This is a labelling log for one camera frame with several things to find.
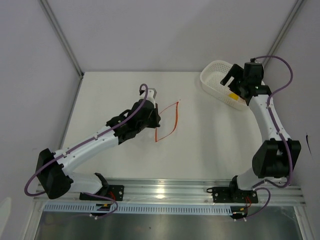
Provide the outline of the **clear orange zip top bag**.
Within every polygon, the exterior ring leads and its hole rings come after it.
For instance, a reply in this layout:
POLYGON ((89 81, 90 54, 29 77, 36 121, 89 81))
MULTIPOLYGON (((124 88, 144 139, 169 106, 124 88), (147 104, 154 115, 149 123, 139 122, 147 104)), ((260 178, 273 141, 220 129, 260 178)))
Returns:
POLYGON ((179 123, 179 106, 180 101, 176 101, 171 105, 161 109, 160 127, 146 128, 138 135, 138 139, 142 142, 159 143, 162 140, 171 137, 178 128, 179 123))

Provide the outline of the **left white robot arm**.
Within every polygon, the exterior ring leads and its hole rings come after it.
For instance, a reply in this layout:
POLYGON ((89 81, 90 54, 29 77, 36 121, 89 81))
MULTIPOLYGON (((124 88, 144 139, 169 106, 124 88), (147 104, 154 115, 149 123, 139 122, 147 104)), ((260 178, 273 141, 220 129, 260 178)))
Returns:
POLYGON ((151 97, 135 102, 132 109, 107 121, 106 125, 82 143, 51 152, 48 148, 39 153, 37 178, 49 199, 66 193, 79 193, 80 200, 113 198, 115 190, 100 173, 86 175, 74 170, 99 152, 119 146, 133 139, 145 128, 160 125, 158 105, 151 97))

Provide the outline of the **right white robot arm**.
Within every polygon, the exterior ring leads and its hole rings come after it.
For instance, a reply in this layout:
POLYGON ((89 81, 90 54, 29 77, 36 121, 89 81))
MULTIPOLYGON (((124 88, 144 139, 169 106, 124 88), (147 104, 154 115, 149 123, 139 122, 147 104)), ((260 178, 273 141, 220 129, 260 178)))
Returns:
POLYGON ((234 202, 249 197, 265 183, 288 187, 301 152, 301 143, 286 132, 276 112, 270 87, 263 83, 264 67, 253 59, 243 67, 233 64, 220 81, 243 99, 258 124, 262 144, 252 158, 251 167, 232 178, 228 196, 234 202))

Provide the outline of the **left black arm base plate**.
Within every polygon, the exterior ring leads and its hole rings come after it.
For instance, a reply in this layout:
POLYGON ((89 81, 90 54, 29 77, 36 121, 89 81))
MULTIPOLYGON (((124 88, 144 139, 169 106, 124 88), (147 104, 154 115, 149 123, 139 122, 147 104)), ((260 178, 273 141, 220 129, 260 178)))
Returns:
POLYGON ((115 201, 122 201, 124 196, 124 185, 109 185, 108 187, 102 187, 95 196, 88 195, 87 193, 80 193, 79 199, 82 201, 102 201, 105 200, 101 197, 107 197, 115 201))

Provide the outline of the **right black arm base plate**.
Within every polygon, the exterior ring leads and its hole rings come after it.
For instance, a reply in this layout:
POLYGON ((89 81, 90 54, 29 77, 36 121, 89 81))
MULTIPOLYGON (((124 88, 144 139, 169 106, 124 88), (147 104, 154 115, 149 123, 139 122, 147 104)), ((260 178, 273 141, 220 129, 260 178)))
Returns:
POLYGON ((206 192, 212 195, 214 203, 230 203, 230 204, 245 204, 245 203, 258 203, 258 195, 253 190, 239 190, 232 189, 231 187, 210 187, 206 192))

